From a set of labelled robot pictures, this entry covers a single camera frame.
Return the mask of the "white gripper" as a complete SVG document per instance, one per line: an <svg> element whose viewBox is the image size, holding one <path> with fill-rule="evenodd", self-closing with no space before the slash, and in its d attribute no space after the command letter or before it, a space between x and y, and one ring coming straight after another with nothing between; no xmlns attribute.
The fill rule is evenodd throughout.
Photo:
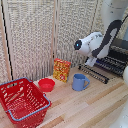
<svg viewBox="0 0 128 128"><path fill-rule="evenodd" d="M85 62L86 65L93 67L94 64L96 63L96 58L95 57L89 57L87 61Z"/></svg>

